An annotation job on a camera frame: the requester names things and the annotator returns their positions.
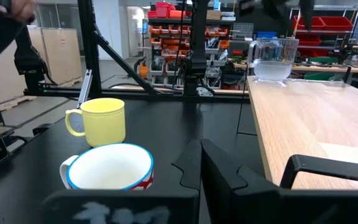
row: red pattern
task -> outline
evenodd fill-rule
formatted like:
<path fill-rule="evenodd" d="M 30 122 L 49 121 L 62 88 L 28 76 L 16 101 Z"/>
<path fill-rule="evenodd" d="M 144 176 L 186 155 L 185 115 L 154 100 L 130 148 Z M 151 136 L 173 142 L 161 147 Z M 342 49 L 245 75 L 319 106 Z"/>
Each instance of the red pattern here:
<path fill-rule="evenodd" d="M 143 189 L 146 189 L 147 186 L 149 186 L 149 184 L 153 183 L 153 179 L 154 179 L 154 172 L 152 172 L 152 175 L 150 176 L 150 179 L 148 181 L 142 181 L 140 182 L 138 185 L 136 185 L 135 187 L 132 187 L 131 190 L 134 190 L 137 187 L 143 187 Z"/>

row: cardboard box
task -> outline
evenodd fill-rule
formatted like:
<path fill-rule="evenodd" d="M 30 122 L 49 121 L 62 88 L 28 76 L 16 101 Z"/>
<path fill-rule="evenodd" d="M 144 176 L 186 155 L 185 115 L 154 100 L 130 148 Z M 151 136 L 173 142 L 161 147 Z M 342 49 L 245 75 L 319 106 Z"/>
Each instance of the cardboard box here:
<path fill-rule="evenodd" d="M 221 20 L 221 11 L 208 10 L 206 13 L 206 19 L 210 20 Z"/>

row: black table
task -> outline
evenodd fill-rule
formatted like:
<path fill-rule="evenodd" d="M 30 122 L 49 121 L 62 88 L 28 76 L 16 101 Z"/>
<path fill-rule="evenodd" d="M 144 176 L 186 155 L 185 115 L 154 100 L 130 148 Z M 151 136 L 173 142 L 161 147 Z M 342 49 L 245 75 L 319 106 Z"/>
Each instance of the black table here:
<path fill-rule="evenodd" d="M 164 169 L 192 138 L 208 138 L 264 176 L 257 136 L 237 134 L 240 104 L 126 100 L 126 139 L 148 149 L 155 160 L 155 182 L 177 181 L 180 172 Z M 73 127 L 82 126 L 79 117 Z M 255 133 L 250 105 L 242 110 L 240 131 Z M 41 223 L 45 198 L 64 189 L 60 164 L 90 147 L 68 133 L 64 120 L 28 143 L 0 165 L 0 223 Z M 208 220 L 201 202 L 200 223 Z"/>

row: blue bin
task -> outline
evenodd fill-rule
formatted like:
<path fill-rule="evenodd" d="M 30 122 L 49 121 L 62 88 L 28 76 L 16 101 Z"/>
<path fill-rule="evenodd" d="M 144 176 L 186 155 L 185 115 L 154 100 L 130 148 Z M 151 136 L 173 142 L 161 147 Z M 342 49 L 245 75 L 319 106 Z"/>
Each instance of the blue bin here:
<path fill-rule="evenodd" d="M 273 38 L 277 36 L 277 32 L 256 32 L 257 38 Z"/>

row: yellow mug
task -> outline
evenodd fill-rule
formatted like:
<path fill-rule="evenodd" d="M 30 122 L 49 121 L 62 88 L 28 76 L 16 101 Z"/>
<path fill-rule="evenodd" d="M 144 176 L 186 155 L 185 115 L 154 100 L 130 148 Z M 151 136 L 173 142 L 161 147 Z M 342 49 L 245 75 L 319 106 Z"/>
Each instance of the yellow mug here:
<path fill-rule="evenodd" d="M 72 113 L 82 115 L 85 132 L 78 133 L 71 127 Z M 66 127 L 74 136 L 85 136 L 93 147 L 121 143 L 125 139 L 124 102 L 114 98 L 89 100 L 81 105 L 81 110 L 66 111 Z"/>

